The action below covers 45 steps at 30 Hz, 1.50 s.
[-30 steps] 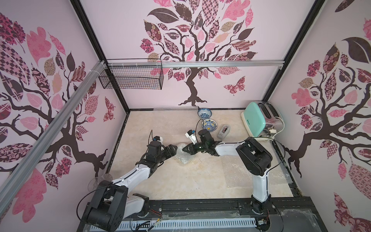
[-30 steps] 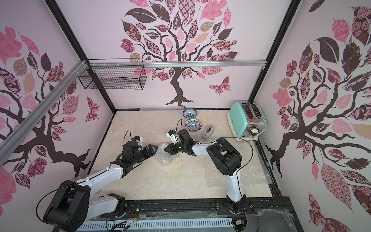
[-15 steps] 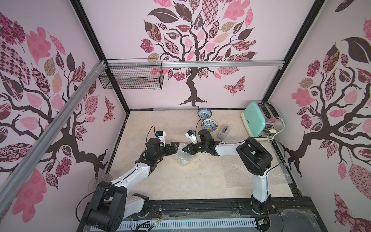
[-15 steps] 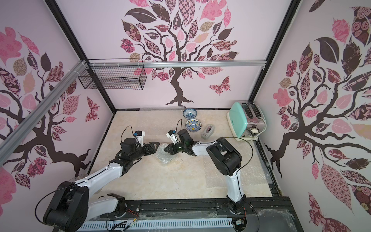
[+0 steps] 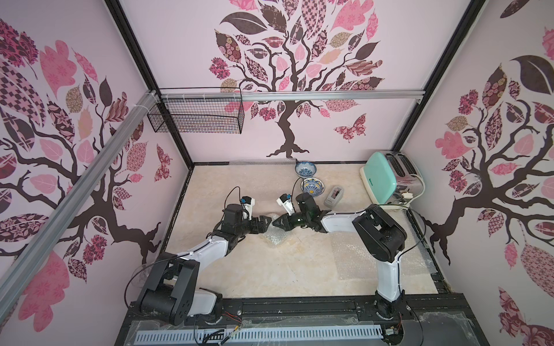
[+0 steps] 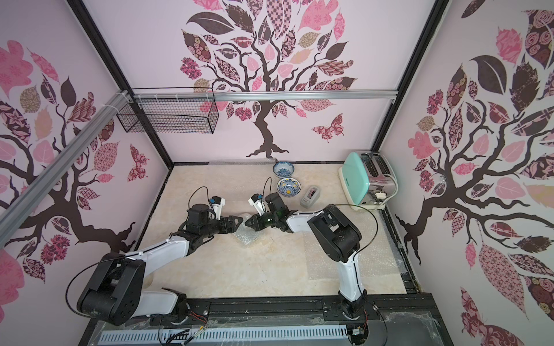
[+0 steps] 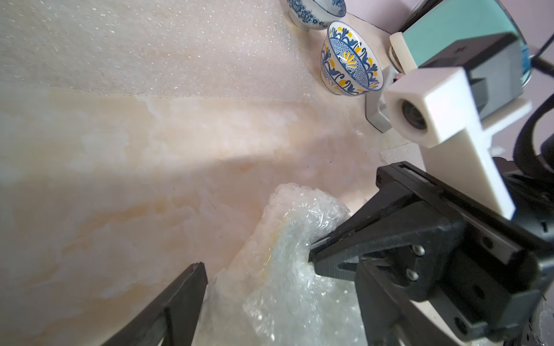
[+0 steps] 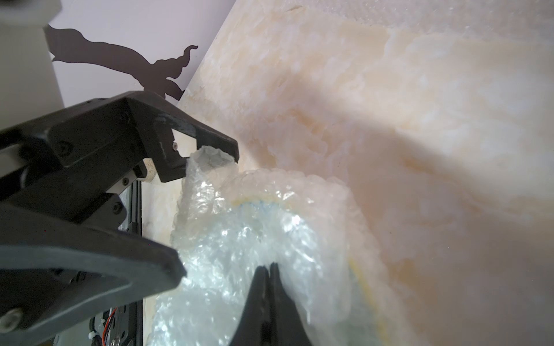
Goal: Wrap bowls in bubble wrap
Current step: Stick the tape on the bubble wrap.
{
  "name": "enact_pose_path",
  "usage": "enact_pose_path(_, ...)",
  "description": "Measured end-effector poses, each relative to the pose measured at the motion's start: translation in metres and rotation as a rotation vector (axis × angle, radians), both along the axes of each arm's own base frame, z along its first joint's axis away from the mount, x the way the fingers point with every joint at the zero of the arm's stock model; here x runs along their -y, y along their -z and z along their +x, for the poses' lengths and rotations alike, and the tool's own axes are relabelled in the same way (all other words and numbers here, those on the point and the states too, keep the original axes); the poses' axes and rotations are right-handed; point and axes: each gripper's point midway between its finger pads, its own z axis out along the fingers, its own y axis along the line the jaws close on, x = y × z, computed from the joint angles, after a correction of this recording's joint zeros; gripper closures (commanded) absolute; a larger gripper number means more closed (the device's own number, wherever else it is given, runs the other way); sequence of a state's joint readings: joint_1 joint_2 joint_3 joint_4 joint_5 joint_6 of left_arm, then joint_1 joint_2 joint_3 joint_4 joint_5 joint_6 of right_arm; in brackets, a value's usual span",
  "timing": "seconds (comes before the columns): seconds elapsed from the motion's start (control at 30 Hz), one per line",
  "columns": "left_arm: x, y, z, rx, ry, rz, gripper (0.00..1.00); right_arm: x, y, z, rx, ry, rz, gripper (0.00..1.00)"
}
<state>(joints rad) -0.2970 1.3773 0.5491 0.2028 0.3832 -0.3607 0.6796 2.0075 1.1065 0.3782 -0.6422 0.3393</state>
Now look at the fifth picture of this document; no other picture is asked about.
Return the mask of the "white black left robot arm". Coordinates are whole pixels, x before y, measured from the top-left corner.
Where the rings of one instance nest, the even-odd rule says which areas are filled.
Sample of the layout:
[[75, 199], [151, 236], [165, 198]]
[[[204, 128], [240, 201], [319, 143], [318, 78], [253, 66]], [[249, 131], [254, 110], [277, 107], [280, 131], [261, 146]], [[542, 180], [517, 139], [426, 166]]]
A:
[[273, 219], [253, 216], [252, 205], [230, 204], [212, 232], [199, 245], [177, 254], [163, 253], [152, 265], [134, 303], [143, 317], [177, 326], [189, 317], [218, 319], [222, 295], [198, 287], [199, 274], [226, 257], [249, 234], [264, 234]]

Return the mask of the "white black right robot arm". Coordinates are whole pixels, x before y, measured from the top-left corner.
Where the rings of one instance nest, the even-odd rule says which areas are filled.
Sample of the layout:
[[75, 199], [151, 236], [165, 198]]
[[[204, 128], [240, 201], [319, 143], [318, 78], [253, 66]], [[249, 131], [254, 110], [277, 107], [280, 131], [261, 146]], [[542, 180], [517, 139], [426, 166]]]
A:
[[272, 225], [286, 232], [300, 227], [320, 233], [358, 234], [367, 251], [377, 261], [377, 295], [391, 304], [401, 297], [400, 257], [408, 235], [381, 206], [372, 204], [358, 212], [335, 213], [320, 209], [309, 193], [297, 196], [298, 209], [295, 209], [289, 194], [282, 194], [276, 202], [286, 213], [273, 221]]

